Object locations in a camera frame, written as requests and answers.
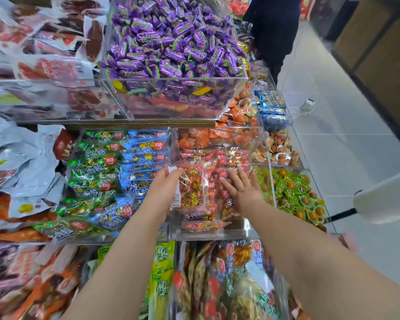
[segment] barcode label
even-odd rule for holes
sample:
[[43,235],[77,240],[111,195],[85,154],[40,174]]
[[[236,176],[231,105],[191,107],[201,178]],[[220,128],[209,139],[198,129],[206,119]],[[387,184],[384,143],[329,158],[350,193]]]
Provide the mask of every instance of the barcode label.
[[84,74],[84,69],[83,69],[83,64],[81,63],[81,60],[76,60],[75,61],[75,67],[77,68],[77,72],[81,75]]
[[[178,169],[176,166],[169,166],[168,167],[168,172],[169,174],[174,171],[175,169]],[[176,189],[175,189],[175,198],[174,201],[171,204],[171,208],[170,210],[174,209],[174,208],[179,208],[181,206],[181,192],[179,191],[179,182],[176,185]]]

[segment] person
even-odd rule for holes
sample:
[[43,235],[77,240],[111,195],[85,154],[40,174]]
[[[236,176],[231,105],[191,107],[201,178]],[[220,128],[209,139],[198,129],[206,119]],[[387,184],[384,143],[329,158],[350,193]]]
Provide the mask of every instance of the person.
[[254,45],[277,85],[283,60],[292,52],[302,0],[252,0],[243,20],[252,23]]
[[[138,319],[157,230],[181,170],[159,171],[139,210],[62,319]],[[400,286],[305,221],[265,203],[256,175],[230,170],[220,181],[255,227],[274,266],[314,320],[400,320]]]

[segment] wooden cabinet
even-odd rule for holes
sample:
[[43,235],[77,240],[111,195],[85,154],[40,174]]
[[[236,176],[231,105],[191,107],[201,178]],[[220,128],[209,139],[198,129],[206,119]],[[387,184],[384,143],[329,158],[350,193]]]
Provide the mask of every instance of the wooden cabinet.
[[364,59],[356,75],[400,126],[400,18]]
[[393,13],[382,0],[360,0],[333,48],[347,69],[354,68]]

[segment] tile floor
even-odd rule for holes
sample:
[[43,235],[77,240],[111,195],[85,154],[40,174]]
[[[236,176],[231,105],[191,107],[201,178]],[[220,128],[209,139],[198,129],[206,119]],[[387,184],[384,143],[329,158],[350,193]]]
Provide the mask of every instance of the tile floor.
[[[296,118],[293,128],[333,215],[351,208],[358,190],[400,173],[400,142],[326,46],[308,22],[301,22],[278,89],[288,107],[300,107],[307,98],[316,101],[313,112]],[[354,237],[361,258],[400,284],[400,223],[375,225],[354,215],[334,225]]]

